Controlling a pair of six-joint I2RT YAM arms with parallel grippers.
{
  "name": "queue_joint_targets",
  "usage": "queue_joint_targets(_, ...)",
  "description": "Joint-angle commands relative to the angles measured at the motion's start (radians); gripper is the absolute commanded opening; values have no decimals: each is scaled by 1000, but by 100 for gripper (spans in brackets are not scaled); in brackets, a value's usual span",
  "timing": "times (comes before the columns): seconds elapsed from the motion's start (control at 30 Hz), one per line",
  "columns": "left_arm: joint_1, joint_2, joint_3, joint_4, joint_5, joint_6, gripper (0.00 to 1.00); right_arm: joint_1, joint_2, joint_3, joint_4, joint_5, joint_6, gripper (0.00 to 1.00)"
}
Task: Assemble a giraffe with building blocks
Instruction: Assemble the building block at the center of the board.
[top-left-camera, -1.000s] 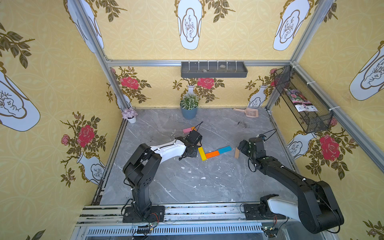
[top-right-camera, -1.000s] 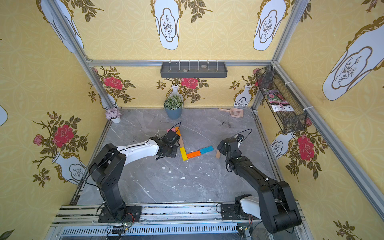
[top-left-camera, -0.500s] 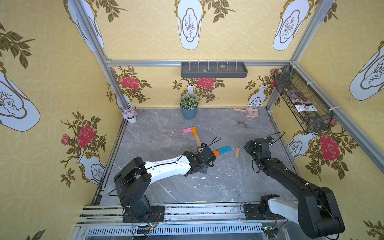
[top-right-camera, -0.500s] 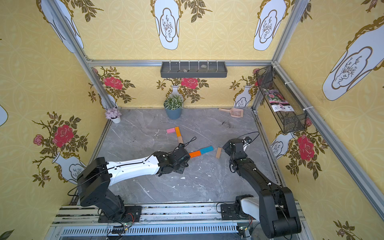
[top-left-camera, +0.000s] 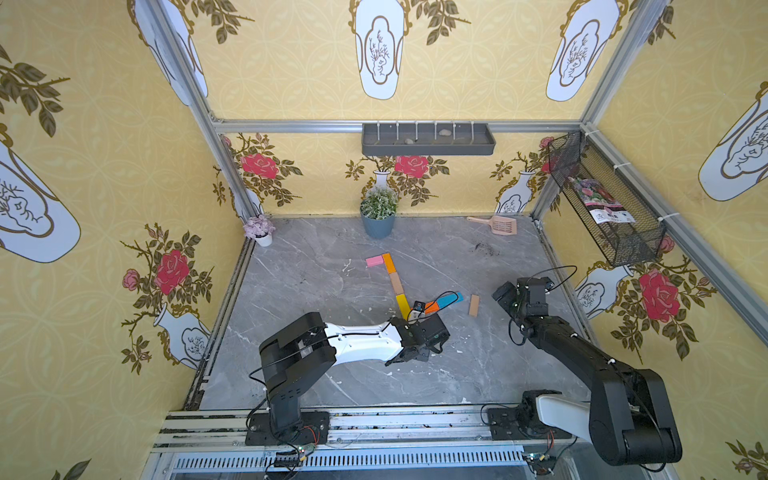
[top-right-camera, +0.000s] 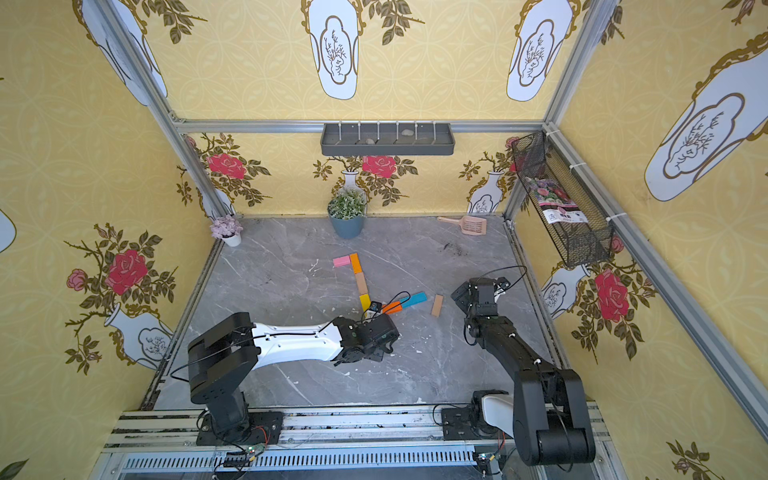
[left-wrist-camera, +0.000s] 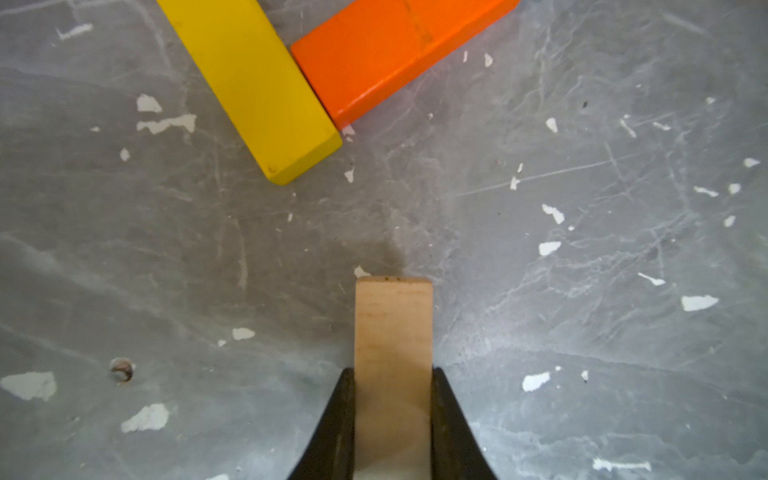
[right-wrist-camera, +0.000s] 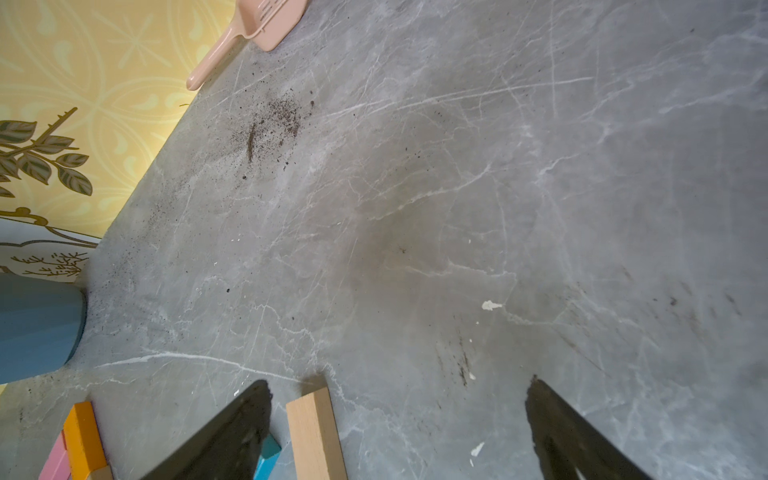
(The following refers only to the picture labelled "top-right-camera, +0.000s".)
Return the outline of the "red-orange block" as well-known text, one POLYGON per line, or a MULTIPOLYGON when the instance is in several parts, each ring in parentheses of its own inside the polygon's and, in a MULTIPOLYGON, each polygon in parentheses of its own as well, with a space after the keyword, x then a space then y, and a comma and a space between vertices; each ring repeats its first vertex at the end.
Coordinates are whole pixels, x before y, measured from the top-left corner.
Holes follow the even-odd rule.
POLYGON ((401 301, 395 301, 392 302, 386 306, 383 307, 382 313, 383 314, 393 314, 400 312, 403 309, 402 302, 401 301))

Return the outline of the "natural wood block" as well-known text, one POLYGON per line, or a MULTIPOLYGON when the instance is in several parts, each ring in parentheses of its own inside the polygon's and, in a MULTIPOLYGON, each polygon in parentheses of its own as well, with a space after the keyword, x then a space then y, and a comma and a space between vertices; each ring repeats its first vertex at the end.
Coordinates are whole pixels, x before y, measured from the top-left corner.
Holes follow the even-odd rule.
POLYGON ((363 272, 356 273, 355 280, 356 280, 359 294, 366 295, 368 293, 368 287, 367 287, 364 273, 363 272))
POLYGON ((431 309, 431 315, 435 318, 438 318, 440 316, 442 305, 443 305, 444 297, 442 295, 436 295, 434 298, 433 306, 431 309))

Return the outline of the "yellow block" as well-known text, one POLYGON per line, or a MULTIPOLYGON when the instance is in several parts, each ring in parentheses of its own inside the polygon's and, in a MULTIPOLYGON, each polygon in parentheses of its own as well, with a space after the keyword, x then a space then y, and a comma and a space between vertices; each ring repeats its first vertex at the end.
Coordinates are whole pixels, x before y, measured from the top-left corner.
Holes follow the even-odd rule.
POLYGON ((369 295, 368 294, 363 294, 363 295, 361 295, 359 297, 359 299, 360 299, 360 302, 361 302, 362 311, 363 312, 367 311, 370 308, 370 306, 371 306, 371 299, 370 299, 369 295))

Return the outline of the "teal block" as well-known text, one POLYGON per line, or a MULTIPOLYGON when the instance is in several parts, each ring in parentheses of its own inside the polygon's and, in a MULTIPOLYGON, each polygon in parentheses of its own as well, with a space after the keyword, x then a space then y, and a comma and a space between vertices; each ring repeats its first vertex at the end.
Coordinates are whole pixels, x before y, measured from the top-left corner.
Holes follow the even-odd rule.
POLYGON ((409 308, 427 301, 427 295, 424 292, 416 293, 410 296, 407 300, 401 302, 403 308, 409 308))

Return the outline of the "amber orange block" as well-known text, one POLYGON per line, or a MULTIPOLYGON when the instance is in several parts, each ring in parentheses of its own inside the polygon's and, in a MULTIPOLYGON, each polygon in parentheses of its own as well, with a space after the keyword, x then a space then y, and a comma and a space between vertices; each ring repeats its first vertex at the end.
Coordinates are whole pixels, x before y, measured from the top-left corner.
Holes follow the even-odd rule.
POLYGON ((360 259, 357 253, 352 253, 349 255, 350 264, 352 266, 354 274, 358 274, 362 272, 362 267, 360 263, 360 259))

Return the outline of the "pink block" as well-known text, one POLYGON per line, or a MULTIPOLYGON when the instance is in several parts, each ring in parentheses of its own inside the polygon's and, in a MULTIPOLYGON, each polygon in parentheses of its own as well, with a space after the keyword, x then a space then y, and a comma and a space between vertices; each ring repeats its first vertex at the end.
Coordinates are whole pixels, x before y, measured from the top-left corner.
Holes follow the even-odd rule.
POLYGON ((349 265, 350 263, 351 260, 349 256, 337 257, 333 260, 333 265, 335 268, 343 267, 349 265))

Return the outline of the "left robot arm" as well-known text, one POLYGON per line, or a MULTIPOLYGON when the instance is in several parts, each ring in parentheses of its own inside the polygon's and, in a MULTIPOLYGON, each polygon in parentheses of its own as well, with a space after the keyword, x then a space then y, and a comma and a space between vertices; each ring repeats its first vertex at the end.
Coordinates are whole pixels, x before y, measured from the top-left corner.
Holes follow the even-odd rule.
POLYGON ((386 314, 353 320, 336 317, 310 326, 255 323, 237 312, 188 345, 190 401, 203 405, 214 437, 243 441, 255 427, 240 385, 258 368, 295 361, 334 365, 380 362, 393 352, 400 333, 386 314))

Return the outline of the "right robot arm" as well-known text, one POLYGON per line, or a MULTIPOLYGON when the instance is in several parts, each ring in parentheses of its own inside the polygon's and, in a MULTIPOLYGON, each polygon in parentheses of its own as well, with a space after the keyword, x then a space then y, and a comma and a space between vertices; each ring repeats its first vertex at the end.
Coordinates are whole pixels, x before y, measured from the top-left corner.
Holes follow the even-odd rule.
POLYGON ((491 354, 513 383, 511 393, 475 391, 465 409, 468 422, 484 434, 509 435, 527 466, 591 463, 596 445, 582 380, 546 361, 498 313, 497 300, 511 286, 504 277, 475 277, 451 294, 472 343, 491 354))

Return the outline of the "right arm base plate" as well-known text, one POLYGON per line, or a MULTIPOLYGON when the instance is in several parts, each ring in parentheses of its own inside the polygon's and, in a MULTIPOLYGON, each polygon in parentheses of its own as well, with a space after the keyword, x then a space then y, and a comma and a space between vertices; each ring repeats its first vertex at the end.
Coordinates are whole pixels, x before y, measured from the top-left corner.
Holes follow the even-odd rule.
POLYGON ((494 440, 513 438, 511 428, 504 430, 492 425, 476 405, 445 405, 435 418, 442 428, 444 440, 494 440))

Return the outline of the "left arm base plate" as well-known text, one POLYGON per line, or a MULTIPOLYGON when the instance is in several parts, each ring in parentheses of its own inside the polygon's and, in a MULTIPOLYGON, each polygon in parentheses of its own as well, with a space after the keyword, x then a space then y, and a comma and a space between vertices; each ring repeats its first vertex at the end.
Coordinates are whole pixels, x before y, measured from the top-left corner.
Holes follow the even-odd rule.
POLYGON ((248 414, 243 426, 226 432, 216 432, 209 412, 198 418, 196 446, 223 446, 257 444, 275 445, 279 441, 285 415, 279 411, 257 411, 248 414))

